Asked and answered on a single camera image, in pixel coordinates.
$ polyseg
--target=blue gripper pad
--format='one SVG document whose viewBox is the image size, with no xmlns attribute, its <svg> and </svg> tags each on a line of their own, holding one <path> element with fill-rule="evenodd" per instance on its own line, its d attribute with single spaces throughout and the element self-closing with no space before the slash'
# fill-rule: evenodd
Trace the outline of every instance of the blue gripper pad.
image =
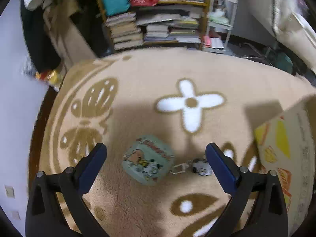
<svg viewBox="0 0 316 237">
<path fill-rule="evenodd" d="M 95 178 L 97 177 L 101 167 L 103 166 L 103 163 L 106 160 L 106 155 L 106 146 L 103 143 L 97 143 L 89 155 L 81 159 L 86 159 L 87 162 L 85 164 L 85 169 L 78 178 L 78 193 L 80 195 L 90 191 Z"/>
<path fill-rule="evenodd" d="M 210 143 L 206 146 L 205 155 L 223 191 L 233 196 L 237 190 L 237 181 L 239 178 L 237 175 L 237 165 L 230 157 L 226 157 L 215 143 Z"/>
</svg>

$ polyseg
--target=white flower pattern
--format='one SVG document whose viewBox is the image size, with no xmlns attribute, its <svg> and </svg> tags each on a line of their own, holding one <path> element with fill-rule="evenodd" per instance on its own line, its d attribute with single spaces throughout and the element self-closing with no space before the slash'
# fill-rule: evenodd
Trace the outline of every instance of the white flower pattern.
<svg viewBox="0 0 316 237">
<path fill-rule="evenodd" d="M 189 79 L 180 80 L 178 87 L 182 96 L 162 98 L 156 108 L 160 112 L 182 111 L 183 126 L 189 133 L 200 129 L 203 109 L 214 108 L 225 102 L 225 98 L 217 92 L 196 95 L 194 83 Z"/>
</svg>

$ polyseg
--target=wooden shelf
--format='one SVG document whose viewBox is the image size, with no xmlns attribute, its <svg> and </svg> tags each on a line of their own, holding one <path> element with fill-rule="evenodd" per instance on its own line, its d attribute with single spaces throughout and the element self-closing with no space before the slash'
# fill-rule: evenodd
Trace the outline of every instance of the wooden shelf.
<svg viewBox="0 0 316 237">
<path fill-rule="evenodd" d="M 179 43 L 176 40 L 169 40 L 169 41 L 145 41 L 144 45 L 146 44 L 169 44 L 169 43 Z"/>
<path fill-rule="evenodd" d="M 194 0 L 160 0 L 157 4 L 189 4 L 195 6 L 207 6 L 205 2 L 198 2 Z"/>
</svg>

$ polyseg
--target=metal screw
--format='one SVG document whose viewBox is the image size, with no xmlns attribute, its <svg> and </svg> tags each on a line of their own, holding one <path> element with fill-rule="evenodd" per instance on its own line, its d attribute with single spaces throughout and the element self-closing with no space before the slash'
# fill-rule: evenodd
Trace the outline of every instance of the metal screw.
<svg viewBox="0 0 316 237">
<path fill-rule="evenodd" d="M 270 174 L 271 174 L 272 176 L 276 176 L 277 173 L 276 173 L 274 170 L 271 170 L 271 171 L 270 171 Z"/>
<path fill-rule="evenodd" d="M 71 174 L 73 172 L 74 168 L 72 166 L 69 166 L 68 168 L 66 168 L 65 172 L 66 174 Z"/>
<path fill-rule="evenodd" d="M 43 171 L 39 171 L 39 172 L 37 172 L 36 176 L 41 177 L 41 176 L 43 176 L 43 174 L 44 174 Z"/>
<path fill-rule="evenodd" d="M 242 173 L 247 173 L 247 172 L 248 172 L 248 169 L 247 169 L 245 166 L 241 166 L 241 167 L 239 168 L 239 170 L 240 170 L 240 172 L 242 172 Z"/>
</svg>

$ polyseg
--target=small charm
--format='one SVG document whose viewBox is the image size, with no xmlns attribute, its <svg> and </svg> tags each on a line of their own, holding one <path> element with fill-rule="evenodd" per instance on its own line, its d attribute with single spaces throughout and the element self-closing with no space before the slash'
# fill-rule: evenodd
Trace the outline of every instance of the small charm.
<svg viewBox="0 0 316 237">
<path fill-rule="evenodd" d="M 191 165 L 192 165 L 192 161 L 187 161 L 187 162 L 184 162 L 184 163 L 175 165 L 175 166 L 173 166 L 172 169 L 170 170 L 170 173 L 172 173 L 172 174 L 174 174 L 174 175 L 184 173 L 188 168 L 191 167 Z M 180 171 L 176 171 L 175 169 L 176 169 L 177 167 L 181 167 L 181 170 L 180 170 Z"/>
<path fill-rule="evenodd" d="M 209 176 L 213 172 L 206 159 L 194 159 L 192 161 L 192 171 L 202 176 Z"/>
</svg>

